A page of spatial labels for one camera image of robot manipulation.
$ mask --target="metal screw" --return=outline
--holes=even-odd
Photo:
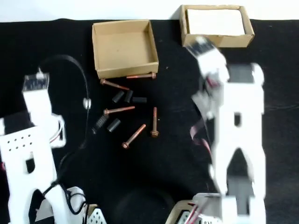
[[[153,130],[150,133],[153,138],[156,138],[159,135],[159,131],[157,131],[157,108],[156,107],[154,107]]]
[[[157,78],[157,74],[154,72],[151,72],[150,74],[144,74],[144,75],[137,75],[137,76],[127,76],[127,78]]]
[[[127,87],[124,87],[124,86],[121,86],[121,85],[118,85],[118,84],[109,82],[109,81],[107,81],[107,80],[105,80],[105,79],[103,79],[103,78],[101,79],[100,83],[101,83],[102,85],[110,85],[110,86],[113,86],[113,87],[115,87],[115,88],[119,88],[119,89],[122,89],[122,90],[130,90],[130,89],[127,88]]]
[[[145,129],[146,125],[143,124],[132,136],[129,138],[128,141],[122,143],[122,147],[124,149],[129,148],[130,143]]]
[[[122,107],[122,108],[117,108],[117,109],[112,109],[112,110],[105,109],[104,114],[108,115],[111,113],[122,112],[122,111],[127,111],[127,110],[132,110],[132,109],[135,109],[135,106]]]

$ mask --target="white bracket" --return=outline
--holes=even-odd
[[[10,192],[8,210],[11,224],[28,224],[28,212],[35,190],[44,192],[57,178],[49,140],[39,126],[0,136],[0,153],[5,163]],[[26,162],[34,162],[28,171]],[[82,224],[83,212],[71,214],[62,188],[57,185],[45,198],[53,209],[56,224]]]

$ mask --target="cardboard box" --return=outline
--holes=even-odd
[[[244,35],[205,35],[205,34],[190,34],[187,9],[197,9],[197,10],[215,10],[215,9],[233,9],[239,10],[242,16],[242,22],[245,34]],[[208,5],[182,5],[181,16],[180,16],[180,26],[182,35],[182,45],[187,46],[195,41],[197,36],[205,36],[209,38],[217,47],[219,48],[245,48],[249,45],[254,37],[253,28],[250,19],[246,13],[245,7],[243,6],[233,6],[233,5],[223,5],[223,6],[208,6]]]
[[[158,54],[149,20],[93,24],[93,54],[99,78],[158,72]]]

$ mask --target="hole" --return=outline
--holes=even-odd
[[[241,126],[241,114],[235,113],[235,126],[240,127]]]
[[[26,168],[27,168],[27,173],[31,174],[34,169],[36,168],[36,164],[34,163],[34,158],[33,158],[33,153],[30,152],[30,159],[26,160]]]

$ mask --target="bolt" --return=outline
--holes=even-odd
[[[127,76],[127,78],[157,78],[157,74],[154,72],[151,72],[150,74],[144,74],[144,75],[137,75],[137,76]]]
[[[131,138],[129,138],[129,140],[128,141],[126,141],[126,142],[123,142],[122,143],[122,147],[124,148],[124,149],[128,149],[129,148],[129,145],[130,145],[130,143],[145,129],[145,127],[146,127],[146,125],[145,124],[143,124],[132,136],[131,136]]]
[[[105,109],[104,114],[108,115],[111,113],[122,112],[122,111],[127,111],[127,110],[132,110],[132,109],[135,109],[135,106],[122,107],[122,108],[117,108],[117,109],[112,109],[112,110]]]
[[[159,131],[157,131],[157,108],[156,107],[154,107],[153,130],[150,133],[153,138],[156,138],[159,135]]]
[[[106,79],[102,78],[100,83],[102,85],[110,85],[110,86],[113,86],[115,88],[119,88],[119,89],[122,89],[122,90],[130,90],[129,88],[127,87],[124,87],[124,86],[121,86],[121,85],[118,85],[118,84],[115,84],[115,83],[112,83],[112,82],[109,82],[107,81]]]

